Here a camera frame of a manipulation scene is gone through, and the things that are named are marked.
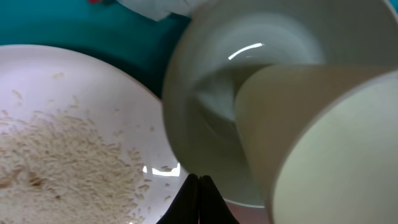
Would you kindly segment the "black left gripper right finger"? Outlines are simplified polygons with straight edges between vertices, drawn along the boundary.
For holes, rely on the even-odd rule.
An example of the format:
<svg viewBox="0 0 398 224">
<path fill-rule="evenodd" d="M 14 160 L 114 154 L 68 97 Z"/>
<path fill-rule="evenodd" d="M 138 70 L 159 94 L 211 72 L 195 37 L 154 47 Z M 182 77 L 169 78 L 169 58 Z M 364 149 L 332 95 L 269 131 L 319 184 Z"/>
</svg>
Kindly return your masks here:
<svg viewBox="0 0 398 224">
<path fill-rule="evenodd" d="M 239 224 L 209 175 L 199 178 L 200 224 Z"/>
</svg>

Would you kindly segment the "white napkin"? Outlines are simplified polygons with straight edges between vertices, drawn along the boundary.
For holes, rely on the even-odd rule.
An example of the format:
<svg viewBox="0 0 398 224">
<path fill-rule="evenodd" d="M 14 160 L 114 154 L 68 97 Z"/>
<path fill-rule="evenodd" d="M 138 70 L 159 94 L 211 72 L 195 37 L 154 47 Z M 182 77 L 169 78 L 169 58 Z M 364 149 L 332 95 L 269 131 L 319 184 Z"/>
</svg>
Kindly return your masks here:
<svg viewBox="0 0 398 224">
<path fill-rule="evenodd" d="M 153 21 L 161 21 L 170 14 L 189 17 L 206 0 L 117 0 L 124 7 Z"/>
</svg>

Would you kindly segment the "pile of white rice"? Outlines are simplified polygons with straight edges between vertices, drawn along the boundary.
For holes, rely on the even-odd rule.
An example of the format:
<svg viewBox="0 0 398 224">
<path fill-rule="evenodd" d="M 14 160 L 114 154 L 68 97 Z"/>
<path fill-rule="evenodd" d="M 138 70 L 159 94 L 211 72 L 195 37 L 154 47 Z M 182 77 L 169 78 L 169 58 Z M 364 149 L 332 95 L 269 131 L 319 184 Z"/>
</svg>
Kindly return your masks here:
<svg viewBox="0 0 398 224">
<path fill-rule="evenodd" d="M 155 223 L 185 176 L 148 94 L 1 91 L 2 223 Z"/>
</svg>

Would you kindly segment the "large white plate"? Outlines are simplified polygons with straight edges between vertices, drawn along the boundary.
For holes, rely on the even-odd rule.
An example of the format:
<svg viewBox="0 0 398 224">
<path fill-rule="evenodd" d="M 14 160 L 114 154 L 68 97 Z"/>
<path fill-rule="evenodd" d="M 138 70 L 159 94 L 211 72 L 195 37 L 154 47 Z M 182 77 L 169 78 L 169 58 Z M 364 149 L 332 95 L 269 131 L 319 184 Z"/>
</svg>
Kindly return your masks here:
<svg viewBox="0 0 398 224">
<path fill-rule="evenodd" d="M 2 223 L 156 223 L 186 176 L 138 81 L 71 50 L 1 47 Z"/>
</svg>

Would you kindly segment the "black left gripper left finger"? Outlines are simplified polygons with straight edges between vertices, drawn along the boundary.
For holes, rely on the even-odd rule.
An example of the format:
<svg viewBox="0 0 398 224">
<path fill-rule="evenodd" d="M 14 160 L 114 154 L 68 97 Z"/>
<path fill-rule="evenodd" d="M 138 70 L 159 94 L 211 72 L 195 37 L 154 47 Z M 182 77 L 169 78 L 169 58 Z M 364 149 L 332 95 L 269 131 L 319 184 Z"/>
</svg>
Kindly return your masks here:
<svg viewBox="0 0 398 224">
<path fill-rule="evenodd" d="M 198 176 L 189 174 L 157 224 L 198 224 Z"/>
</svg>

